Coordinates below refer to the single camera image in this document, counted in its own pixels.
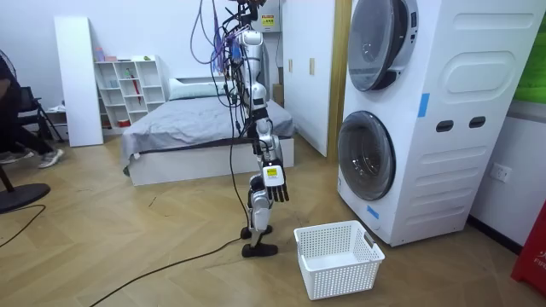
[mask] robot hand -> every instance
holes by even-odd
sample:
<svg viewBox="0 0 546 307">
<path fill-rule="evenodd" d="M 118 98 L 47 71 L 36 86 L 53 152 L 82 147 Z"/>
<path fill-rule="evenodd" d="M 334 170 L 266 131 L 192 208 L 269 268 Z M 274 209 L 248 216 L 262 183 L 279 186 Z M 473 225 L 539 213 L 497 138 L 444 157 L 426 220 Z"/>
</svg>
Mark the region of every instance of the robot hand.
<svg viewBox="0 0 546 307">
<path fill-rule="evenodd" d="M 290 200 L 286 183 L 287 177 L 284 173 L 282 162 L 279 159 L 264 163 L 262 178 L 264 179 L 267 195 L 270 200 L 279 202 Z"/>
</svg>

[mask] white wardrobe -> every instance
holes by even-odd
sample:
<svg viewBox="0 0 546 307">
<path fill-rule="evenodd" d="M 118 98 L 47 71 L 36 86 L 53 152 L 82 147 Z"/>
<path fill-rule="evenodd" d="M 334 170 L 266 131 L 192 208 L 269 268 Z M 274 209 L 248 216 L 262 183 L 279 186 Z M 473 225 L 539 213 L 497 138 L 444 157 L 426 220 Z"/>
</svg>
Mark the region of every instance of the white wardrobe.
<svg viewBox="0 0 546 307">
<path fill-rule="evenodd" d="M 329 0 L 282 0 L 284 107 L 298 133 L 325 157 L 335 6 Z"/>
</svg>

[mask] white bed frame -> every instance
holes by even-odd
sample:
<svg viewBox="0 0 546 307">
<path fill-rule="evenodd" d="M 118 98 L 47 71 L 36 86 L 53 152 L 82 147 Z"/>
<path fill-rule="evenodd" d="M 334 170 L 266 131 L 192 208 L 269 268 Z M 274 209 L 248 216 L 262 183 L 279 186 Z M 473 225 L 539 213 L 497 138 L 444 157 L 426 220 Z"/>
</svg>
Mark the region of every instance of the white bed frame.
<svg viewBox="0 0 546 307">
<path fill-rule="evenodd" d="M 284 167 L 293 167 L 293 138 L 281 140 Z M 258 171 L 251 144 L 233 147 L 235 174 Z M 185 149 L 131 156 L 129 173 L 135 186 L 229 175 L 229 146 Z"/>
</svg>

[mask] sneaker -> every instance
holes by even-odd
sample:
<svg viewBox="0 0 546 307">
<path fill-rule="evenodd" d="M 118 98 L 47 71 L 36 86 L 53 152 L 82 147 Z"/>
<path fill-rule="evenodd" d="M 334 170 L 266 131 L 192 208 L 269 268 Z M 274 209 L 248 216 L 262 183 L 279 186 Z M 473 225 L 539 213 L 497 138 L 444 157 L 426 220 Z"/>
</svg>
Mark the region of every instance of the sneaker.
<svg viewBox="0 0 546 307">
<path fill-rule="evenodd" d="M 46 153 L 42 155 L 42 163 L 38 165 L 38 168 L 46 168 L 50 167 L 52 165 L 57 164 L 59 162 L 59 159 L 62 157 L 62 155 L 65 154 L 62 149 L 56 149 L 50 153 Z"/>
<path fill-rule="evenodd" d="M 6 153 L 0 158 L 0 165 L 11 164 L 19 161 L 20 159 L 27 159 L 34 157 L 34 153 L 29 149 L 26 149 L 22 153 Z"/>
</svg>

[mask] gray bedsheet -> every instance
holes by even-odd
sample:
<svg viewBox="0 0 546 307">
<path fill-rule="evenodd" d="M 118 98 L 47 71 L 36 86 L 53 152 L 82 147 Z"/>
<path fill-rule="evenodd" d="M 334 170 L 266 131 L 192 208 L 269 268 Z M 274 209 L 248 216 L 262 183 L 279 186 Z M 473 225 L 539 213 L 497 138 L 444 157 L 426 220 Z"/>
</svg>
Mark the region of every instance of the gray bedsheet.
<svg viewBox="0 0 546 307">
<path fill-rule="evenodd" d="M 294 125 L 290 113 L 274 101 L 267 104 L 274 124 L 273 132 L 278 136 L 292 136 Z M 169 101 L 124 132 L 122 162 L 129 164 L 129 158 L 136 153 L 184 148 L 230 138 L 229 109 L 222 106 L 217 97 Z"/>
</svg>

